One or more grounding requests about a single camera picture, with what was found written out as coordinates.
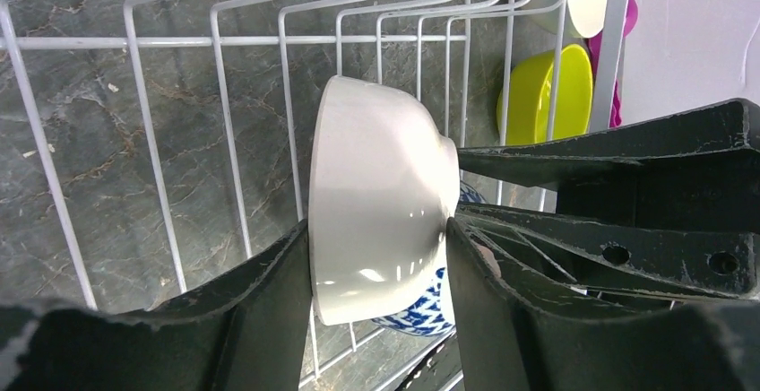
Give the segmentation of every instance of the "dish rack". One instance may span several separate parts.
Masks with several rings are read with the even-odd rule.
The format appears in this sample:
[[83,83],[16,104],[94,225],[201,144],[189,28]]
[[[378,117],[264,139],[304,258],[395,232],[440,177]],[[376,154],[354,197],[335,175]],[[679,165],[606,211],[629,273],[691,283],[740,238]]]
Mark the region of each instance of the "dish rack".
[[[292,168],[293,189],[295,194],[295,214],[299,220],[304,219],[304,194],[301,192],[300,175],[298,165],[298,151],[310,148],[309,144],[296,143],[296,126],[294,123],[295,113],[293,105],[294,85],[291,84],[289,49],[300,48],[305,46],[330,45],[334,46],[330,51],[334,52],[336,61],[336,74],[344,72],[344,47],[348,45],[362,44],[365,46],[374,45],[376,52],[376,81],[382,83],[384,79],[383,53],[384,46],[389,43],[400,43],[411,46],[416,49],[416,84],[415,91],[418,100],[423,100],[422,79],[423,79],[423,50],[428,43],[443,43],[445,49],[445,75],[444,75],[444,126],[445,135],[450,135],[450,118],[452,117],[452,99],[450,91],[453,88],[452,80],[452,49],[461,46],[463,48],[463,65],[462,65],[462,96],[459,107],[459,136],[455,141],[460,145],[465,145],[465,134],[467,127],[467,110],[468,110],[468,83],[470,79],[470,57],[471,57],[471,38],[472,38],[472,21],[480,19],[505,18],[505,67],[503,86],[505,96],[508,96],[509,88],[509,66],[513,59],[513,31],[514,19],[517,16],[530,14],[531,10],[517,10],[530,0],[405,0],[400,2],[384,3],[384,0],[308,0],[300,4],[285,5],[279,11],[277,18],[277,34],[269,36],[222,36],[220,33],[220,15],[228,10],[250,7],[257,4],[270,3],[279,0],[220,0],[213,4],[208,19],[199,22],[208,22],[211,25],[210,37],[146,37],[139,36],[135,27],[135,10],[141,5],[157,3],[168,0],[125,0],[123,4],[123,15],[125,22],[124,37],[17,37],[14,28],[11,7],[14,3],[21,0],[0,0],[0,22],[2,23],[3,38],[0,39],[0,51],[6,52],[13,67],[16,82],[22,96],[23,105],[29,118],[29,124],[33,133],[36,150],[33,153],[39,156],[42,168],[44,169],[47,182],[49,184],[50,194],[52,195],[57,217],[60,221],[61,228],[65,237],[65,243],[68,246],[68,253],[76,272],[76,276],[81,287],[83,299],[87,306],[93,309],[98,308],[95,294],[93,293],[89,271],[85,266],[80,250],[80,244],[77,239],[72,219],[69,215],[69,207],[62,189],[62,182],[56,173],[56,165],[53,161],[54,152],[46,138],[43,121],[40,117],[39,107],[35,99],[35,91],[32,88],[29,74],[24,64],[22,51],[37,52],[54,52],[59,50],[88,50],[88,49],[122,49],[126,56],[131,60],[134,81],[136,88],[136,97],[139,102],[142,113],[142,123],[144,135],[150,151],[150,159],[155,179],[156,193],[160,200],[160,215],[162,217],[162,226],[167,233],[168,244],[171,253],[171,259],[174,266],[174,272],[177,279],[177,286],[180,291],[187,291],[186,272],[182,262],[182,246],[177,242],[175,232],[176,216],[173,215],[168,199],[167,187],[164,181],[162,170],[162,161],[160,150],[154,132],[154,123],[151,118],[151,100],[146,86],[146,77],[143,63],[141,62],[141,49],[146,48],[212,48],[216,75],[219,82],[219,101],[222,107],[225,143],[229,153],[229,165],[231,168],[232,181],[234,186],[235,213],[238,222],[248,222],[249,213],[246,211],[244,204],[244,183],[240,176],[240,165],[238,163],[238,146],[235,141],[233,127],[235,120],[230,111],[230,97],[228,92],[228,73],[225,71],[224,48],[239,47],[278,47],[281,55],[281,82],[282,93],[284,95],[286,125],[289,138],[289,157]],[[604,27],[604,41],[602,44],[598,77],[595,83],[592,118],[590,131],[599,131],[607,128],[609,120],[610,106],[612,102],[614,81],[618,74],[618,60],[622,43],[623,21],[626,11],[627,0],[609,0]],[[289,15],[295,13],[312,12],[325,8],[337,7],[340,11],[335,16],[334,34],[325,35],[289,35],[287,33],[287,20]],[[556,36],[555,41],[555,67],[552,78],[552,91],[556,92],[558,74],[560,67],[560,50],[563,45],[563,25],[565,19],[566,4],[565,0],[558,0],[549,7],[536,12],[553,12],[557,11],[558,30],[560,33]],[[353,16],[372,15],[375,16],[375,33],[366,35],[344,34],[344,23]],[[412,18],[417,21],[415,34],[387,34],[384,33],[384,22],[390,22],[397,18]],[[445,20],[445,33],[432,34],[424,32],[426,21]],[[457,23],[463,23],[463,31],[455,29]],[[553,132],[553,120],[555,115],[556,94],[552,93],[551,106],[549,111],[548,138]],[[506,111],[503,112],[500,123],[501,144],[505,144],[505,127]],[[502,183],[497,183],[497,203],[501,204]],[[543,208],[545,191],[541,195],[540,207]],[[248,232],[248,225],[239,225],[240,238],[242,246],[239,248],[245,252],[245,258],[251,258],[255,252],[252,248],[251,237]],[[378,328],[363,338],[357,339],[350,325],[351,345],[344,351],[338,353],[327,361],[320,361],[317,353],[317,340],[315,335],[315,318],[312,314],[309,320],[309,338],[311,341],[311,350],[313,357],[312,371],[307,373],[300,381],[300,386],[304,386],[315,378],[319,378],[322,373],[335,366],[345,357],[361,350],[361,346],[370,340],[378,337],[381,333],[390,333]],[[398,378],[410,371],[425,355],[436,348],[448,335],[435,339],[425,347],[417,356],[408,360],[392,375],[374,386],[373,389],[382,390],[397,382]],[[443,389],[449,390],[456,386],[462,379],[460,373]]]

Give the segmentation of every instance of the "marble surface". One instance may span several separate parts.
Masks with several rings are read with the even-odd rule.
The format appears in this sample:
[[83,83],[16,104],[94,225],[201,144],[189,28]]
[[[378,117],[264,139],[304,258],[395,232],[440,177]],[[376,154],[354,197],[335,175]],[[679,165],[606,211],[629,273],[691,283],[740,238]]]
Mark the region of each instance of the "marble surface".
[[[124,37],[125,0],[15,0],[19,37]],[[135,11],[144,37],[210,36],[208,13],[223,0],[170,0]],[[225,12],[222,35],[276,35],[286,0]],[[382,0],[393,2],[401,0]],[[288,34],[333,34],[338,9],[288,17]],[[347,18],[343,33],[370,34],[374,15]],[[444,21],[426,31],[444,33]],[[455,24],[462,31],[462,22]],[[505,20],[472,23],[467,144],[497,142],[494,106],[501,87]],[[416,19],[384,23],[389,34],[413,34]],[[514,63],[552,48],[554,37],[524,18],[515,23]],[[451,136],[459,138],[462,43],[452,46]],[[376,79],[374,44],[346,45],[344,73]],[[422,100],[444,125],[444,45],[422,50]],[[123,49],[23,52],[99,308],[152,308],[178,294],[160,213],[131,60]],[[196,287],[244,260],[211,48],[141,51],[161,166],[187,285]],[[301,189],[322,89],[335,74],[334,45],[289,47]],[[415,91],[416,49],[383,47],[384,83]],[[297,221],[289,162],[280,51],[275,46],[224,48],[224,65],[254,252]],[[10,58],[0,50],[0,297],[64,297],[83,303],[79,283],[39,160]],[[488,199],[495,182],[466,175]],[[538,190],[505,186],[504,203],[538,204]],[[356,325],[360,338],[374,329]],[[350,344],[346,326],[318,325],[324,362]],[[383,333],[305,389],[365,389],[379,383],[428,339]],[[311,368],[307,343],[304,374]]]

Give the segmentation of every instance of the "pink bowl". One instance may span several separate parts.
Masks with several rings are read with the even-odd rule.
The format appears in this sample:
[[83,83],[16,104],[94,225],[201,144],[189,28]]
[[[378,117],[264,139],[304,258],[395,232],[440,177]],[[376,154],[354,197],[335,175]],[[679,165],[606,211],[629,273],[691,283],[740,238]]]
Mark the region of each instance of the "pink bowl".
[[[628,8],[626,10],[626,24],[623,25],[623,37],[627,36],[636,25],[636,21],[639,18],[639,7],[636,4],[636,0],[628,0]],[[599,65],[599,53],[601,50],[601,34],[591,37],[586,40],[586,46],[591,53],[592,71],[594,78],[596,78],[596,69]],[[620,126],[623,120],[620,117],[620,97],[618,96],[618,82],[615,81],[615,94],[612,98],[612,113],[609,115],[609,127],[614,128]]]

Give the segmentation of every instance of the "lime green bowl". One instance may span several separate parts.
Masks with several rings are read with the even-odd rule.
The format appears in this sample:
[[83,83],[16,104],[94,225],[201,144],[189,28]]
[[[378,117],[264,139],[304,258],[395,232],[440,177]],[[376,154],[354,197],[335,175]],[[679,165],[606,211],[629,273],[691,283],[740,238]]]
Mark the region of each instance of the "lime green bowl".
[[[519,146],[546,142],[554,51],[530,57],[513,71],[509,81],[506,112],[506,144]],[[586,133],[592,110],[592,65],[586,50],[571,44],[562,49],[557,113],[552,139]],[[503,93],[497,104],[497,126],[501,120]]]

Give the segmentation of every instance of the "screw hole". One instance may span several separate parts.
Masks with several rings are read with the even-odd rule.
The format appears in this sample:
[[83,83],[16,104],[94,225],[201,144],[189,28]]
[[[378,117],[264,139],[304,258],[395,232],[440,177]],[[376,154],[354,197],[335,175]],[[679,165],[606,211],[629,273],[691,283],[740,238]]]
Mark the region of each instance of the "screw hole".
[[601,256],[612,265],[624,265],[631,259],[628,249],[615,244],[605,246],[601,251]]
[[717,274],[733,274],[738,270],[738,260],[728,252],[718,252],[707,259],[710,269]]

